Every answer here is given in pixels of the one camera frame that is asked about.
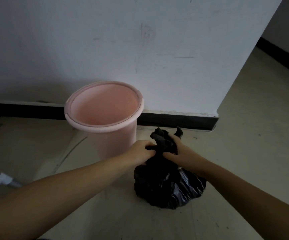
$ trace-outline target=person's left arm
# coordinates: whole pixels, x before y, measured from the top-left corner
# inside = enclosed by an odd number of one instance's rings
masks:
[[[0,239],[36,239],[155,151],[137,141],[117,157],[34,181],[0,198]]]

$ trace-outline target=forearm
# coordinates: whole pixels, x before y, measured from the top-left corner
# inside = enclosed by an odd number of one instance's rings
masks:
[[[0,238],[34,239],[134,165],[126,157],[35,181],[0,199]]]
[[[196,169],[264,239],[289,239],[289,205],[209,161]]]

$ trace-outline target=person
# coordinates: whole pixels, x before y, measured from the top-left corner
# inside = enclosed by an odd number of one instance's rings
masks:
[[[204,177],[264,239],[289,239],[289,205],[196,154],[181,140],[178,154],[164,157]],[[55,174],[0,198],[0,239],[36,239],[126,171],[154,156],[150,141],[92,165]]]

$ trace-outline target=shiny black plastic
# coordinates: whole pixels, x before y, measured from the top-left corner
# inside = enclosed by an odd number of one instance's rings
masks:
[[[175,133],[182,137],[182,130],[177,127]],[[191,199],[198,198],[206,188],[206,179],[195,175],[162,156],[163,152],[177,154],[177,146],[166,130],[155,129],[150,137],[155,139],[155,156],[146,161],[146,165],[134,170],[134,190],[138,197],[160,208],[176,209],[186,205]]]

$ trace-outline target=trash can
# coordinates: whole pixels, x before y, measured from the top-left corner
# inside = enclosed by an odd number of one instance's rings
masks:
[[[144,100],[124,82],[101,81],[70,96],[64,113],[74,128],[87,133],[101,159],[120,155],[135,142],[137,118]]]

